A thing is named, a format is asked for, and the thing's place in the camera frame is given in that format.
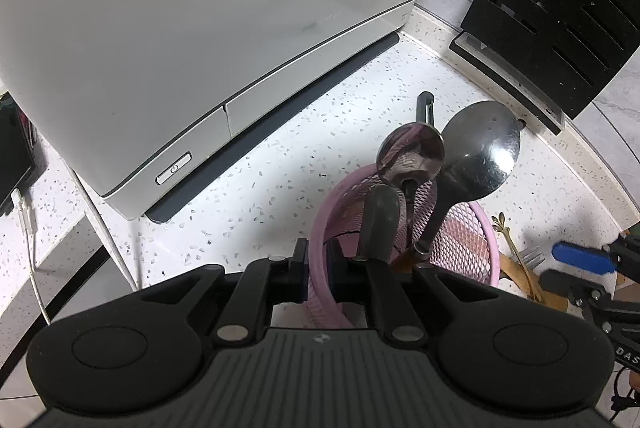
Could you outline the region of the pink mesh utensil cup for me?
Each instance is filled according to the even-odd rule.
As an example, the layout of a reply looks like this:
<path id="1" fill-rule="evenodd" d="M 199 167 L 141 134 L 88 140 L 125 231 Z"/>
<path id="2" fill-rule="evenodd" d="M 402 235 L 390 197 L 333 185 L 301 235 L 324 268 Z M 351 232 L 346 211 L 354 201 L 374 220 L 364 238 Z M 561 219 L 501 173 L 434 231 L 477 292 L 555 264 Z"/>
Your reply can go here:
<path id="1" fill-rule="evenodd" d="M 363 200 L 369 189 L 381 182 L 373 165 L 347 175 L 331 189 L 321 204 L 308 245 L 307 310 L 320 328 L 351 328 L 352 322 L 332 296 L 326 245 L 338 240 L 342 253 L 356 256 Z M 458 204 L 432 244 L 431 263 L 465 277 L 496 287 L 500 255 L 494 229 L 479 203 Z"/>

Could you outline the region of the small silver spoon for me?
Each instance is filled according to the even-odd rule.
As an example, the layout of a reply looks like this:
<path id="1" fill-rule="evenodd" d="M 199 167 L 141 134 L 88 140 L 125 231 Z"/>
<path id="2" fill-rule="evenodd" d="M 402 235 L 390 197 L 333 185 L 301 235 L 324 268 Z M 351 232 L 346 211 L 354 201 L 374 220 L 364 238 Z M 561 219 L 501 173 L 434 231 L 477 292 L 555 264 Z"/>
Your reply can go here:
<path id="1" fill-rule="evenodd" d="M 433 180 L 444 164 L 442 135 L 430 124 L 411 122 L 393 130 L 376 155 L 378 178 L 398 188 L 406 201 L 406 247 L 412 245 L 414 201 L 420 185 Z"/>

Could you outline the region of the large spoon wooden handle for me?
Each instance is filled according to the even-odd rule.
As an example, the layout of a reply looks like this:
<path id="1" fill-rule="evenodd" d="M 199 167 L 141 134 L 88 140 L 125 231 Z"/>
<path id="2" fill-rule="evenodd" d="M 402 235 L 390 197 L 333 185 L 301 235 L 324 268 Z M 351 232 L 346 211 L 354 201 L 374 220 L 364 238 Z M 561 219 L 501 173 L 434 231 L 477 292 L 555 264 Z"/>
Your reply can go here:
<path id="1" fill-rule="evenodd" d="M 510 177 L 521 149 L 521 128 L 498 101 L 478 101 L 449 120 L 442 131 L 445 159 L 435 179 L 437 199 L 410 254 L 431 257 L 431 247 L 451 207 L 495 192 Z"/>

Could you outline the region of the dark green peeler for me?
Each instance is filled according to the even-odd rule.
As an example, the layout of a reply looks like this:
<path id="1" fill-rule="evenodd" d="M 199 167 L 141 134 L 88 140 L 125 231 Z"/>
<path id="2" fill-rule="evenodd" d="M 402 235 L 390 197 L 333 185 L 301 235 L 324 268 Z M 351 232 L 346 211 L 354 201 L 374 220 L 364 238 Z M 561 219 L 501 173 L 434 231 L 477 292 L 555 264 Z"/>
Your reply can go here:
<path id="1" fill-rule="evenodd" d="M 435 97 L 431 92 L 421 92 L 416 98 L 416 122 L 433 126 Z"/>

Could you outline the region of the bamboo spatula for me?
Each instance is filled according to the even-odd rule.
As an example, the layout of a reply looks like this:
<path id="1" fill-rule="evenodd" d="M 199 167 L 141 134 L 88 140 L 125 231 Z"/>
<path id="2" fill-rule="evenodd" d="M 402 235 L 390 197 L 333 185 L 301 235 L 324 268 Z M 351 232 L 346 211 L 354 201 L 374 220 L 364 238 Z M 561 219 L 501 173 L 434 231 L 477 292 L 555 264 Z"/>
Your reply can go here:
<path id="1" fill-rule="evenodd" d="M 508 278 L 513 282 L 513 285 L 520 290 L 522 296 L 526 296 L 530 300 L 533 300 L 532 291 L 530 290 L 529 285 L 529 283 L 533 283 L 535 289 L 540 292 L 540 295 L 544 300 L 542 302 L 543 305 L 554 310 L 563 312 L 567 311 L 568 300 L 566 298 L 544 291 L 539 285 L 538 277 L 535 273 L 529 271 L 528 274 L 530 279 L 528 279 L 523 267 L 503 254 L 500 255 L 500 271 L 505 278 Z"/>

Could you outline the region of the black knife block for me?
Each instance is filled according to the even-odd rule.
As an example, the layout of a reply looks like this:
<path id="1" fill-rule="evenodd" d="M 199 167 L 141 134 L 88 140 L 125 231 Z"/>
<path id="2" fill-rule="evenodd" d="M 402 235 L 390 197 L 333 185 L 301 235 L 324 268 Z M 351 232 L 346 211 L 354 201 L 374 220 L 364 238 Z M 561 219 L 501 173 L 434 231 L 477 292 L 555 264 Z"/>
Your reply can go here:
<path id="1" fill-rule="evenodd" d="M 561 133 L 639 46 L 639 0 L 473 0 L 449 48 Z"/>

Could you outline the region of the white utensil sterilizer appliance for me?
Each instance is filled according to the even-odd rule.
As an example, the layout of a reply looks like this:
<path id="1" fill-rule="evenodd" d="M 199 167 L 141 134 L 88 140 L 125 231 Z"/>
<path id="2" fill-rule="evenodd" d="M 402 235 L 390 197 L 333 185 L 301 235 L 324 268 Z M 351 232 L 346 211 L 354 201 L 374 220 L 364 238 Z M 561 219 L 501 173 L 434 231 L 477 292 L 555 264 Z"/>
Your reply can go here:
<path id="1" fill-rule="evenodd" d="M 401 28 L 415 0 L 1 0 L 1 79 L 122 217 Z"/>

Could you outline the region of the black tablet device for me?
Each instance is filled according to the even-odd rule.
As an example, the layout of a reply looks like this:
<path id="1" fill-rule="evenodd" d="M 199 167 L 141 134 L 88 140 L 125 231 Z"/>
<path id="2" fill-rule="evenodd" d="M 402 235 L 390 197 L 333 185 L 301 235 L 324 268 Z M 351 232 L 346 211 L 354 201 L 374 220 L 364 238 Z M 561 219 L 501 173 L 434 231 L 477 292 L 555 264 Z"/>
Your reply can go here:
<path id="1" fill-rule="evenodd" d="M 36 164 L 32 137 L 26 130 L 27 119 L 15 100 L 6 92 L 1 96 L 0 199 L 2 216 L 13 208 L 11 194 L 25 187 Z"/>

